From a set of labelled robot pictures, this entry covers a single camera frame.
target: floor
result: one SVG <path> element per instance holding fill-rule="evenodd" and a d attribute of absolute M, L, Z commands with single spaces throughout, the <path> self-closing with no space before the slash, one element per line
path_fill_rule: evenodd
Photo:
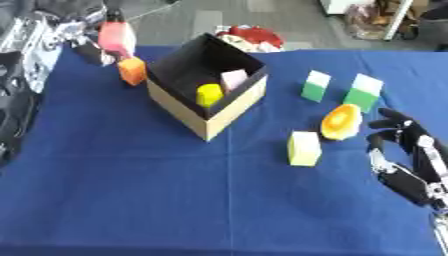
<path fill-rule="evenodd" d="M 217 25 L 259 25 L 276 31 L 287 50 L 433 50 L 421 40 L 365 41 L 348 35 L 340 17 L 325 17 L 318 0 L 125 0 L 140 45 L 178 45 Z"/>

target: blue table cover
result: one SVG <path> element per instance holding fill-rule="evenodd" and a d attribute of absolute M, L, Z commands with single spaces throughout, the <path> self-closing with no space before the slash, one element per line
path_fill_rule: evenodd
<path fill-rule="evenodd" d="M 137 55 L 151 62 L 172 50 L 141 47 Z M 379 118 L 376 108 L 391 107 L 448 141 L 448 55 L 256 56 L 268 67 L 266 97 L 205 143 L 151 101 L 144 86 L 125 86 L 116 67 L 88 65 L 65 50 L 22 153 L 0 178 L 1 248 L 440 255 L 429 209 L 376 180 L 365 136 L 372 132 L 366 122 Z M 320 104 L 300 97 L 311 70 L 332 76 Z M 358 73 L 385 82 L 360 134 L 323 142 L 316 168 L 289 166 L 289 133 L 316 130 Z M 388 150 L 390 159 L 409 164 L 404 153 Z"/>

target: open box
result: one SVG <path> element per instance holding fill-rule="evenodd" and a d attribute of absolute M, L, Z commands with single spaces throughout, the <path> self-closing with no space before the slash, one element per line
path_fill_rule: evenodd
<path fill-rule="evenodd" d="M 249 78 L 209 108 L 196 104 L 196 90 L 220 84 L 223 72 L 244 69 Z M 150 97 L 206 141 L 210 141 L 265 95 L 262 62 L 204 34 L 148 65 Z"/>

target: orange cube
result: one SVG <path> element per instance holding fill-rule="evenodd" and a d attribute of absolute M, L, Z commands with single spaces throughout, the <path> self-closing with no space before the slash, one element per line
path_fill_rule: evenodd
<path fill-rule="evenodd" d="M 136 86 L 147 79 L 146 64 L 137 57 L 122 60 L 118 63 L 121 79 Z"/>

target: cable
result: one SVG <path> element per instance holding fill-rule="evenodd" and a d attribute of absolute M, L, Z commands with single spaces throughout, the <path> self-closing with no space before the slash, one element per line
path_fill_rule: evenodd
<path fill-rule="evenodd" d="M 175 3 L 173 3 L 173 4 L 165 5 L 165 6 L 163 6 L 163 7 L 158 8 L 158 9 L 151 10 L 151 11 L 149 11 L 149 12 L 145 12 L 145 13 L 143 13 L 143 14 L 140 14 L 140 15 L 137 15 L 137 16 L 134 16 L 134 17 L 131 17 L 131 18 L 127 19 L 126 21 L 127 21 L 127 22 L 130 22 L 130 21 L 132 21 L 132 20 L 139 19 L 139 18 L 141 18 L 141 17 L 143 17 L 143 16 L 146 16 L 146 15 L 149 15 L 149 14 L 153 14 L 153 13 L 156 13 L 156 12 L 160 12 L 160 11 L 169 9 L 169 8 L 171 8 L 171 7 L 173 7 L 173 6 L 177 5 L 177 4 L 179 4 L 180 2 L 181 2 L 181 1 L 177 1 L 177 2 L 175 2 Z"/>

